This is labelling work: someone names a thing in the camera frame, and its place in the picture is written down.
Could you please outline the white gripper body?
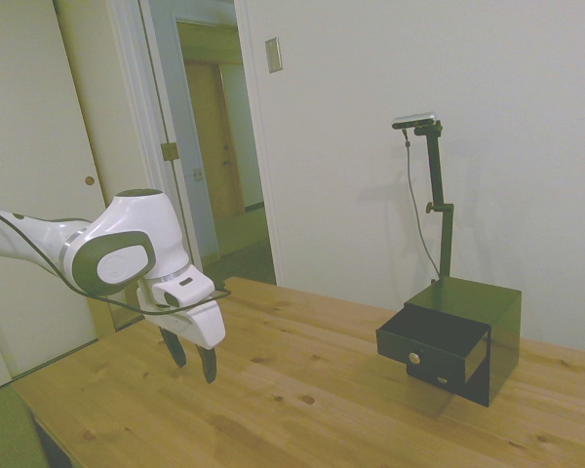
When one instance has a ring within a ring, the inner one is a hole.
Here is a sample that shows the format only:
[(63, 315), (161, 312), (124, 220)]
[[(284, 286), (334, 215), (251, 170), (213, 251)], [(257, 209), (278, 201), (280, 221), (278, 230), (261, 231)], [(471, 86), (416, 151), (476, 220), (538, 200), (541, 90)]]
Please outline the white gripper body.
[(225, 338), (225, 326), (214, 286), (192, 287), (157, 284), (150, 290), (140, 284), (138, 305), (145, 319), (199, 346), (214, 348)]

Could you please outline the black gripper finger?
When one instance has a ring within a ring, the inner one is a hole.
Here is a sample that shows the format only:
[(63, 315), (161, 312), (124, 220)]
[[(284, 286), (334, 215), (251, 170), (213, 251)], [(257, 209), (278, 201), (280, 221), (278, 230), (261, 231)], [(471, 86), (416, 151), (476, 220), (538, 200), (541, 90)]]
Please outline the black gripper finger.
[(160, 328), (160, 334), (175, 364), (180, 369), (183, 368), (186, 365), (186, 355), (179, 337), (175, 333), (164, 328)]
[(207, 349), (203, 346), (196, 346), (201, 363), (203, 375), (206, 382), (212, 384), (217, 376), (217, 357), (214, 348)]

